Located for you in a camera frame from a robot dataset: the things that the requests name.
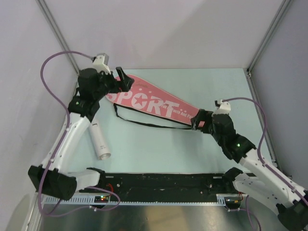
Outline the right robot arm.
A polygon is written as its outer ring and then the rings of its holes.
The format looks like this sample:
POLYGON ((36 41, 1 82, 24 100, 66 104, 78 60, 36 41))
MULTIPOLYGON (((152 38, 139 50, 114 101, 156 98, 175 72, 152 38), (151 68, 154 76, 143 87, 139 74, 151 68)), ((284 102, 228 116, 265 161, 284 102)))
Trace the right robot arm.
POLYGON ((249 139, 238 134, 228 114, 201 109, 191 124, 193 130, 210 134, 228 159, 254 174, 251 179, 239 169, 230 169, 230 176, 222 181, 226 192, 238 190, 251 196, 274 212, 289 231, 301 231, 307 226, 308 191, 267 161, 249 139))

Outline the pink racket bag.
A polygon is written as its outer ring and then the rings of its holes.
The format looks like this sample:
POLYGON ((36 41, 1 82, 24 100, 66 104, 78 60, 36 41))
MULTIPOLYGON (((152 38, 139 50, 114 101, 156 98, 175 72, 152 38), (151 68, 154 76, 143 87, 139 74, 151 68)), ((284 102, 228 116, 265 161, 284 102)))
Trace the pink racket bag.
POLYGON ((199 111, 198 108, 155 86, 145 79, 136 75, 128 76, 134 80, 134 83, 128 92, 109 93, 106 96, 106 98, 113 104, 115 115, 118 118, 142 126, 173 129, 173 127, 169 126, 160 126, 125 119, 118 114, 118 108, 122 107, 184 125, 183 127, 178 128, 181 130, 191 129, 191 119, 197 115, 199 111))

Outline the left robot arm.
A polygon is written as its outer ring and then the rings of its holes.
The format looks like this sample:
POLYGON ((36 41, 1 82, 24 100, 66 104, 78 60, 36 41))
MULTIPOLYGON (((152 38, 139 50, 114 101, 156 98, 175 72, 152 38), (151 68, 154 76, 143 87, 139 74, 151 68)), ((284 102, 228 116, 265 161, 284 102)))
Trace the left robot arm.
POLYGON ((36 190, 42 194, 69 200, 79 190, 91 187, 102 192, 107 185, 101 172, 88 167, 80 172, 69 172, 69 164, 75 149, 100 108, 100 100, 109 93, 128 92, 134 79, 128 77, 121 67, 116 68, 118 78, 113 73, 98 72, 86 68, 79 72, 78 88, 67 107, 68 119, 62 134, 39 166, 28 170, 36 190))

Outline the white shuttlecock tube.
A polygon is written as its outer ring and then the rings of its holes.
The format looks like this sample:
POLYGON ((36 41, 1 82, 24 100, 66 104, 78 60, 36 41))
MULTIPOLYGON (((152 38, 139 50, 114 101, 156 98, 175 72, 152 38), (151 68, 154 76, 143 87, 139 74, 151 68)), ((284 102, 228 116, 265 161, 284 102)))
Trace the white shuttlecock tube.
POLYGON ((94 118, 89 126, 92 143, 99 160, 106 160, 111 156, 111 151, 103 135, 99 120, 94 118))

